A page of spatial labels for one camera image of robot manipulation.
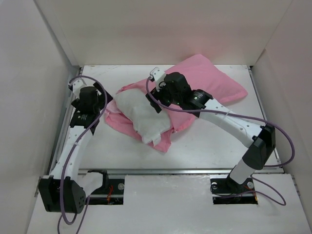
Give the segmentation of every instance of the screw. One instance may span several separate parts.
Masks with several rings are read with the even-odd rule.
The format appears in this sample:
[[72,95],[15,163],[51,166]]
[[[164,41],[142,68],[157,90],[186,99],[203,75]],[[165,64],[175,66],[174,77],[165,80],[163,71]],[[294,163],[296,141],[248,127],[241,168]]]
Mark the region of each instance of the screw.
[[212,182],[211,183],[211,188],[212,189],[217,189],[218,188],[218,183],[217,182]]
[[123,183],[118,184],[118,189],[119,190],[124,190],[125,185]]
[[248,188],[253,189],[254,188],[254,183],[248,182],[247,186],[248,186]]

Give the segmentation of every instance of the wall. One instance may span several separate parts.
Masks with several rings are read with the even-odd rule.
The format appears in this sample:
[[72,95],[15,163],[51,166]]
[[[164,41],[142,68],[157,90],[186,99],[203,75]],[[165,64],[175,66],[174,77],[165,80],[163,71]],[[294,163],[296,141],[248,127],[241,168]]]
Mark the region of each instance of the wall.
[[0,227],[26,231],[70,65],[32,0],[0,0]]
[[[301,201],[312,226],[312,1],[294,0],[253,68],[268,118],[294,140],[296,158],[286,171],[295,176]],[[282,161],[290,156],[279,136]]]
[[254,65],[292,0],[36,0],[70,61]]

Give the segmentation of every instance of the white table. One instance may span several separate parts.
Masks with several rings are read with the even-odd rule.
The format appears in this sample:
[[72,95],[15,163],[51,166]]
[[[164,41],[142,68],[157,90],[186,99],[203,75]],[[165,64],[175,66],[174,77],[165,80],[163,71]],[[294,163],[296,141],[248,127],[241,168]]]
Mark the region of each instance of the white table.
[[[80,234],[310,234],[291,176],[255,177],[280,191],[287,206],[261,195],[258,205],[213,205],[207,175],[132,175],[125,180],[124,204],[89,206]],[[267,186],[254,185],[281,201]],[[46,212],[38,196],[27,233],[57,233],[59,216]],[[81,216],[72,226],[62,221],[61,233],[76,233]]]
[[[83,75],[96,78],[114,95],[122,86],[147,78],[156,66],[166,70],[172,65],[85,66]],[[218,65],[217,68],[249,93],[228,108],[240,114],[263,117],[247,66]],[[219,127],[197,119],[189,129],[172,135],[172,145],[164,154],[115,131],[102,119],[86,148],[80,168],[230,169],[246,150],[240,141]],[[272,164],[277,164],[275,154],[267,162],[267,165]]]

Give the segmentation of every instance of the fabric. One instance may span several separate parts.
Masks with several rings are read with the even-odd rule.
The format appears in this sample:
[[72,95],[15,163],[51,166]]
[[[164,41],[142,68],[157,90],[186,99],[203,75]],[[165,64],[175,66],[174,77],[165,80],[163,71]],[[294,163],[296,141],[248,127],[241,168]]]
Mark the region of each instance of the fabric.
[[158,114],[139,89],[120,92],[114,100],[117,108],[132,121],[133,129],[142,137],[144,144],[152,142],[156,146],[161,142],[160,135],[171,128],[167,112],[161,111]]
[[[188,84],[193,90],[202,89],[213,95],[213,97],[221,104],[239,100],[248,94],[240,84],[219,71],[209,59],[202,55],[192,56],[166,71],[167,74],[172,72],[180,72],[185,76]],[[145,84],[146,79],[124,86],[117,93],[128,89],[139,89],[146,94]],[[154,87],[155,84],[150,82],[150,90]],[[196,117],[188,113],[168,110],[164,111],[169,115],[171,128],[161,134],[161,141],[159,144],[154,146],[151,142],[149,145],[156,150],[167,152],[171,145],[170,135],[188,128],[194,122]],[[142,141],[140,134],[134,130],[133,123],[117,108],[114,100],[107,106],[105,111],[105,121],[113,129]]]

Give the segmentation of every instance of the pink towel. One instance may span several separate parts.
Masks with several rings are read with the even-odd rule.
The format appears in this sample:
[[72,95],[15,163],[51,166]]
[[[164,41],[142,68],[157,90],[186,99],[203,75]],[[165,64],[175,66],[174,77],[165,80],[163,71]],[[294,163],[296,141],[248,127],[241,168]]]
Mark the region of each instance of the pink towel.
[[[192,56],[166,71],[167,74],[172,72],[183,74],[192,90],[202,89],[213,95],[222,104],[239,100],[248,94],[240,84],[219,71],[209,59],[202,55]],[[127,89],[138,88],[146,94],[145,84],[146,79],[124,86],[117,93]],[[150,82],[150,90],[154,87],[155,84]],[[158,145],[153,146],[153,143],[148,144],[162,152],[168,151],[171,145],[170,136],[172,133],[188,128],[196,119],[192,114],[165,111],[167,111],[170,117],[172,128],[161,134],[161,142]],[[113,129],[141,141],[141,136],[133,129],[132,122],[116,107],[114,100],[107,106],[105,121]]]

